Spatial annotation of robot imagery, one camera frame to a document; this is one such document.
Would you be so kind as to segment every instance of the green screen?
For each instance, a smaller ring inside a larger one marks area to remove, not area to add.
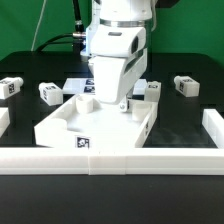
[[[80,0],[85,27],[91,1]],[[0,0],[0,59],[31,50],[43,0]],[[158,26],[152,52],[202,53],[224,65],[224,1],[180,0],[171,9],[157,9]],[[72,1],[48,0],[35,48],[48,39],[74,31]],[[71,50],[54,46],[49,50]]]

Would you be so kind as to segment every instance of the black cable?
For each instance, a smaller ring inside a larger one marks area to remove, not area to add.
[[[73,8],[74,8],[75,20],[76,21],[82,20],[78,0],[73,0]]]
[[[61,34],[61,35],[58,35],[56,37],[51,38],[46,43],[50,43],[50,42],[53,42],[55,40],[59,40],[59,39],[66,38],[66,37],[73,37],[73,34],[72,33]]]
[[[74,43],[80,43],[80,42],[75,42],[75,41],[60,41],[60,42],[46,42],[44,44],[42,44],[41,46],[39,46],[36,51],[42,51],[45,47],[47,47],[48,45],[54,45],[54,44],[74,44]]]
[[[77,32],[83,32],[84,26],[82,23],[80,8],[79,8],[79,1],[73,0],[73,8],[74,8],[74,14],[75,14],[75,30]]]

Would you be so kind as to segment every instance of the white cube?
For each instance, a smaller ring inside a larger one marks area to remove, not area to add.
[[[0,81],[0,99],[7,99],[8,97],[18,93],[20,87],[23,85],[22,78],[7,77]]]
[[[148,102],[159,102],[161,93],[161,83],[160,82],[148,82],[145,89],[144,101]]]
[[[0,137],[3,135],[9,124],[9,110],[8,108],[2,107],[0,108]]]
[[[39,85],[40,97],[49,105],[63,104],[63,92],[53,82]]]
[[[189,76],[176,76],[174,78],[176,90],[186,97],[199,95],[200,84]]]

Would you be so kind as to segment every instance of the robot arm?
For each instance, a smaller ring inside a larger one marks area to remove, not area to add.
[[[147,67],[146,23],[157,0],[101,0],[100,25],[90,43],[90,70],[102,103],[119,104]]]

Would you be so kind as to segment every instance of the square tag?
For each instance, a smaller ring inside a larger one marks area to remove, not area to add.
[[[94,94],[95,93],[95,87],[94,86],[86,86],[84,88],[84,93],[92,93],[92,94]]]
[[[9,84],[9,94],[12,94],[14,92],[15,92],[15,86],[14,86],[14,84],[13,83],[12,84]]]
[[[90,138],[76,136],[76,148],[90,148]]]
[[[94,79],[87,79],[86,80],[86,85],[93,86],[94,85]]]

